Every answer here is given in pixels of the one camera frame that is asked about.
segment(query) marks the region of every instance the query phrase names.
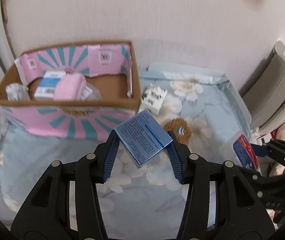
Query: brown fluffy toy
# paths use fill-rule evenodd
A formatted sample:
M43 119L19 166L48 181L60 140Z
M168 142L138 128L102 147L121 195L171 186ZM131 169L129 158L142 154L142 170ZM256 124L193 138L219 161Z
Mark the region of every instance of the brown fluffy toy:
M167 122L164 126L166 132L173 131L178 142L183 144L188 144L190 137L192 136L192 131L188 127L187 122L182 118L173 119Z

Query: printed label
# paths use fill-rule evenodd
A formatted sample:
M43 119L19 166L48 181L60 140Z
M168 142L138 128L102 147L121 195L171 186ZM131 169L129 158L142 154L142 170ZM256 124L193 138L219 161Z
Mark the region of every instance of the printed label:
M233 144L233 149L239 158L243 167L256 171L258 169L257 157L247 141L246 137L242 134L238 137L237 141Z
M88 86L85 86L81 94L81 100L85 100L86 98L88 98L88 96L90 96L92 92L93 90L91 88L89 88Z
M99 63L110 63L111 62L111 51L104 50L98 53Z
M47 88L44 91L45 94L54 94L55 93L55 89L54 88Z
M27 62L28 62L28 66L30 69L36 69L37 68L36 61L33 58L27 59Z

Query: light blue bedding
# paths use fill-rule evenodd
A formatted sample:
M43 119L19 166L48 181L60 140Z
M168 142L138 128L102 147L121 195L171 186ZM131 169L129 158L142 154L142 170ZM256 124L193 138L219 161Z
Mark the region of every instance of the light blue bedding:
M190 74L184 77L147 71L140 73L141 89L156 84L168 90L160 114L164 125L182 117L193 131L188 144L211 162L225 161L219 147L242 130L250 138L249 127L239 106L239 95L226 78L202 82ZM34 136L9 123L0 137L0 183L6 204L18 211L45 169L54 160L73 162L93 152L100 142ZM74 184L71 184L70 214L76 227ZM97 185L100 208L108 236L118 239L175 238L183 215L188 185L174 178L169 158L161 153L152 163L136 169L119 148L111 178ZM215 221L215 189L211 184L208 225Z

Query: white cylinder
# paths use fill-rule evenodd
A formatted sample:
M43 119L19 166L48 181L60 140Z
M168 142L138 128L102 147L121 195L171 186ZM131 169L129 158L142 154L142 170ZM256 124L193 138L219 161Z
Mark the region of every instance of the white cylinder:
M285 44L282 41L276 41L274 50L285 61Z

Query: pink towel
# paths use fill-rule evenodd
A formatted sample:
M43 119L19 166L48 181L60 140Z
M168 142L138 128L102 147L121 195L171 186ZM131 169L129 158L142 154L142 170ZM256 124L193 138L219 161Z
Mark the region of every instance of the pink towel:
M64 75L56 86L53 99L55 101L80 100L86 86L86 78L80 73Z

